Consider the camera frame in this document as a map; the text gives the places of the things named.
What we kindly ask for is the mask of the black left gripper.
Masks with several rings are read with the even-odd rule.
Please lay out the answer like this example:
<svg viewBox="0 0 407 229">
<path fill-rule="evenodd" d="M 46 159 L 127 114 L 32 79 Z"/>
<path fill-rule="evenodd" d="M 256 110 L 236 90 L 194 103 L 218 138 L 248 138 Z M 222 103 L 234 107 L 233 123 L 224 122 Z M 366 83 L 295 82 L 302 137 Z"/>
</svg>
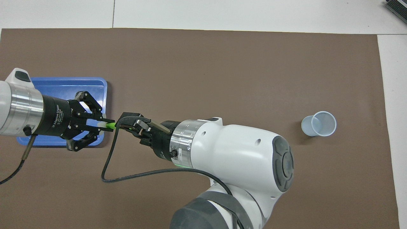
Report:
<svg viewBox="0 0 407 229">
<path fill-rule="evenodd" d="M 88 91 L 79 91 L 73 100 L 62 100 L 56 97 L 42 95 L 44 111 L 42 120 L 33 132 L 36 135 L 58 136 L 66 139 L 66 148 L 77 152 L 95 142 L 100 132 L 113 132 L 107 127 L 86 125 L 86 119 L 92 119 L 105 123 L 115 123 L 113 119 L 103 116 L 103 107 L 94 99 Z M 90 112 L 80 104 L 83 102 Z M 87 131 L 87 135 L 79 140 L 74 137 Z"/>
</svg>

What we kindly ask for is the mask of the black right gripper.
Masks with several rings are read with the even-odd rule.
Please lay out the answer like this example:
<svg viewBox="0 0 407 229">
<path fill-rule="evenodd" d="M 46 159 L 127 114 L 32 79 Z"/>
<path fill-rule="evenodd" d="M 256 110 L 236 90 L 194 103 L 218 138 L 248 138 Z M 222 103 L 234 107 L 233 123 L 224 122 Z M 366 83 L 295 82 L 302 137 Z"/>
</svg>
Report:
<svg viewBox="0 0 407 229">
<path fill-rule="evenodd" d="M 126 132 L 131 133 L 134 137 L 141 139 L 140 144 L 149 146 L 154 153 L 162 159 L 171 161 L 173 157 L 172 153 L 170 152 L 170 140 L 173 131 L 179 125 L 178 121 L 164 121 L 161 125 L 168 128 L 171 132 L 166 134 L 156 128 L 152 128 L 150 131 L 150 127 L 147 123 L 150 123 L 150 119 L 144 117 L 140 113 L 122 113 L 122 119 L 130 117 L 133 120 L 141 120 L 144 123 L 121 123 L 120 129 L 125 130 Z"/>
</svg>

